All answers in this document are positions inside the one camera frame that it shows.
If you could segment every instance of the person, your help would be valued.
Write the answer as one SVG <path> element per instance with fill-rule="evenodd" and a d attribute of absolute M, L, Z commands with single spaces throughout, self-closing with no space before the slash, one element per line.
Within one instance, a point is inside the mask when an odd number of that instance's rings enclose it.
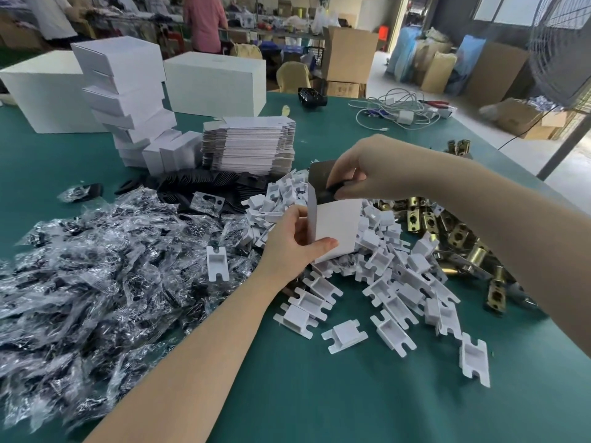
<path fill-rule="evenodd" d="M 227 29 L 228 26 L 220 0 L 184 0 L 183 19 L 191 27 L 195 51 L 222 52 L 218 28 Z"/>
<path fill-rule="evenodd" d="M 71 6 L 67 0 L 24 0 L 29 6 L 43 38 L 53 48 L 64 48 L 69 50 L 70 44 L 89 40 L 79 35 L 68 18 L 80 19 L 82 8 L 76 4 Z"/>
<path fill-rule="evenodd" d="M 328 186 L 339 199 L 427 197 L 490 246 L 507 269 L 591 355 L 588 269 L 591 218 L 461 157 L 376 135 L 336 161 Z M 125 396 L 86 443 L 204 443 L 273 297 L 337 242 L 306 244 L 307 210 L 291 206 L 261 261 L 211 316 Z"/>

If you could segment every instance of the factory floor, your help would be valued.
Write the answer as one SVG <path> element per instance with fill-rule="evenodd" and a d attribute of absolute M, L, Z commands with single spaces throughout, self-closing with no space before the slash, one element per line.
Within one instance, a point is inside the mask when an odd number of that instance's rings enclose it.
<path fill-rule="evenodd" d="M 388 57 L 384 52 L 375 54 L 367 84 L 368 97 L 379 97 L 395 87 L 418 90 L 416 86 L 395 82 L 391 75 L 385 73 Z M 447 100 L 453 106 L 458 107 L 458 111 L 454 113 L 455 119 L 497 149 L 514 137 L 481 118 L 477 108 L 462 98 L 428 94 L 425 97 L 431 100 Z M 516 138 L 504 146 L 500 152 L 535 175 L 561 144 L 562 141 Z M 549 176 L 546 183 L 578 208 L 591 215 L 591 134 L 577 145 L 565 161 Z"/>

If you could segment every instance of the teal table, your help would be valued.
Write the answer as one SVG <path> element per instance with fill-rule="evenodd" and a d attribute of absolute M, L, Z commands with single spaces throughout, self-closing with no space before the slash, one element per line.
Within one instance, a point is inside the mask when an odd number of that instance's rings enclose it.
<path fill-rule="evenodd" d="M 298 168 L 314 158 L 336 158 L 371 133 L 355 123 L 355 111 L 342 98 L 306 112 L 296 96 L 269 93 L 263 114 L 280 115 L 285 104 L 297 123 Z M 177 118 L 183 132 L 200 131 L 207 119 L 185 114 Z M 383 127 L 379 120 L 374 124 Z M 112 200 L 110 193 L 135 173 L 122 166 L 108 134 L 38 135 L 12 107 L 0 108 L 0 131 L 0 256 L 14 254 L 14 242 L 39 220 L 78 213 L 79 207 L 55 199 L 68 186 L 102 182 L 105 197 Z M 387 134 L 438 150 L 451 139 L 472 140 L 477 161 L 560 199 L 454 119 L 420 132 L 391 126 Z M 336 275 L 330 280 L 344 297 L 314 330 L 311 341 L 272 320 L 280 312 L 282 296 L 270 305 L 209 442 L 589 441 L 591 361 L 552 320 L 515 306 L 506 317 L 494 317 L 482 309 L 482 282 L 448 282 L 462 299 L 462 330 L 489 345 L 492 388 L 487 389 L 462 376 L 454 339 L 436 338 L 422 321 L 409 332 L 417 350 L 405 358 L 388 350 L 369 319 L 377 310 L 361 294 L 362 285 Z M 349 319 L 358 319 L 369 339 L 329 354 L 330 342 L 320 334 Z M 88 431 L 69 438 L 80 441 Z M 32 435 L 28 423 L 0 432 L 1 442 L 65 440 L 59 421 Z"/>

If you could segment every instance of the window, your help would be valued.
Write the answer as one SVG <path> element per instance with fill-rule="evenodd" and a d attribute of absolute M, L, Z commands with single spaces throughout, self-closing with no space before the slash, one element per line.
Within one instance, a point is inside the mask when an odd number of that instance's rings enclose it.
<path fill-rule="evenodd" d="M 556 28 L 580 29 L 591 16 L 591 0 L 480 0 L 474 20 L 531 26 L 538 5 L 548 26 Z"/>

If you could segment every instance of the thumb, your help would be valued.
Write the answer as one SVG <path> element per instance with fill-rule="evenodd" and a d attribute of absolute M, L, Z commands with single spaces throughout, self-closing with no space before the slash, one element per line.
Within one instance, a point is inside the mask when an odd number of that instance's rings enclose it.
<path fill-rule="evenodd" d="M 336 200 L 343 200 L 343 199 L 365 199 L 368 197 L 372 197 L 368 195 L 369 192 L 369 182 L 368 179 L 359 180 L 356 182 L 347 183 L 341 189 L 339 189 L 335 193 Z"/>
<path fill-rule="evenodd" d="M 329 253 L 332 249 L 339 246 L 339 242 L 335 238 L 322 238 L 306 246 L 306 254 L 309 260 L 313 261 L 316 258 Z"/>

